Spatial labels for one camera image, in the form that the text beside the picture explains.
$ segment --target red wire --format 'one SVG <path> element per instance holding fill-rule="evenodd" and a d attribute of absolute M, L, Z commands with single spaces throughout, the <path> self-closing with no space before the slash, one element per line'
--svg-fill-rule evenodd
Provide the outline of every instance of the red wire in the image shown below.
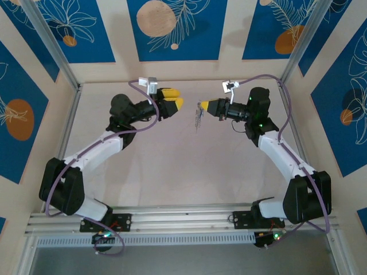
<path fill-rule="evenodd" d="M 277 225 L 276 223 L 274 223 L 274 225 L 279 228 L 279 229 L 284 229 L 285 227 L 280 227 L 279 225 Z"/>
<path fill-rule="evenodd" d="M 269 233 L 271 232 L 271 230 L 273 230 L 274 224 L 275 223 L 273 221 L 271 221 L 271 227 L 270 227 Z"/>

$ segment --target black mounting bracket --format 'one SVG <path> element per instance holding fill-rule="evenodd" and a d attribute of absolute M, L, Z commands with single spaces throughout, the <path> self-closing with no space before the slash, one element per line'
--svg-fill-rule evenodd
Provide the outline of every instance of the black mounting bracket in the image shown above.
<path fill-rule="evenodd" d="M 233 212 L 233 224 L 235 225 L 235 229 L 270 229 L 273 223 L 277 224 L 281 228 L 286 226 L 284 221 L 281 221 L 279 218 L 256 219 L 253 211 Z"/>
<path fill-rule="evenodd" d="M 107 226 L 111 226 L 117 223 L 112 229 L 116 232 L 130 232 L 131 227 L 131 214 L 112 214 L 109 218 Z M 83 219 L 80 222 L 80 232 L 92 232 L 98 233 L 100 231 L 105 231 L 105 229 L 99 225 L 96 225 L 93 222 L 90 222 L 86 219 Z"/>

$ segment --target small object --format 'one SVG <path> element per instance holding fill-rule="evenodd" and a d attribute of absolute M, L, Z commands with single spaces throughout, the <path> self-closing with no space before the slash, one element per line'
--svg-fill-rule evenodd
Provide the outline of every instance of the small object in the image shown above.
<path fill-rule="evenodd" d="M 201 125 L 201 118 L 204 116 L 204 109 L 201 106 L 201 101 L 199 101 L 197 104 L 197 110 L 195 111 L 195 115 L 196 115 L 195 127 L 196 127 L 196 132 L 197 132 L 197 129 L 200 128 L 200 125 Z"/>
<path fill-rule="evenodd" d="M 224 93 L 231 93 L 231 101 L 230 104 L 233 103 L 233 99 L 235 98 L 235 92 L 233 89 L 238 88 L 240 86 L 238 81 L 231 82 L 230 80 L 226 80 L 222 82 Z"/>

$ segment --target beige wall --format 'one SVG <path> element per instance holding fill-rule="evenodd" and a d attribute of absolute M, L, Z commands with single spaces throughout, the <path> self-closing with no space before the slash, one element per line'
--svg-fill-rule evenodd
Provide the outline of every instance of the beige wall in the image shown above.
<path fill-rule="evenodd" d="M 367 166 L 345 178 L 341 176 L 310 94 L 365 21 L 366 10 L 366 1 L 352 1 L 305 78 L 297 70 L 288 83 L 294 116 L 310 162 L 317 169 L 326 170 L 331 175 L 333 212 L 337 214 L 345 231 L 361 274 L 367 273 L 367 236 L 356 211 L 367 206 Z"/>
<path fill-rule="evenodd" d="M 2 9 L 0 26 L 0 41 L 49 99 L 21 183 L 15 184 L 0 176 L 0 217 L 7 219 L 0 236 L 0 274 L 9 274 L 22 252 L 22 236 L 29 215 L 40 210 L 38 192 L 45 164 L 57 153 L 75 93 L 62 74 L 57 83 L 52 81 Z"/>
<path fill-rule="evenodd" d="M 242 61 L 257 1 L 228 0 L 218 61 L 139 62 L 127 1 L 97 0 L 116 63 L 71 67 L 81 83 L 128 81 L 139 76 L 161 81 L 243 79 L 261 73 L 280 76 L 287 60 Z"/>

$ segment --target cable clip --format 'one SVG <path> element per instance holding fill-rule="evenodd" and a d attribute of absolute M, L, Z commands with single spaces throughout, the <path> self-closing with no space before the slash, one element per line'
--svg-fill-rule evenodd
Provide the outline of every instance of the cable clip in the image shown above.
<path fill-rule="evenodd" d="M 158 81 L 156 77 L 148 77 L 148 78 L 140 77 L 139 85 L 147 87 L 147 94 L 149 96 L 157 94 Z"/>
<path fill-rule="evenodd" d="M 230 80 L 226 80 L 222 82 L 224 93 L 231 93 L 231 101 L 230 104 L 233 103 L 233 99 L 235 98 L 235 92 L 234 89 L 238 88 L 240 86 L 238 81 L 231 82 Z"/>
<path fill-rule="evenodd" d="M 305 162 L 301 162 L 299 165 L 298 165 L 298 168 L 300 169 L 300 170 L 302 170 L 302 168 L 306 168 L 304 165 L 305 165 L 306 163 Z"/>

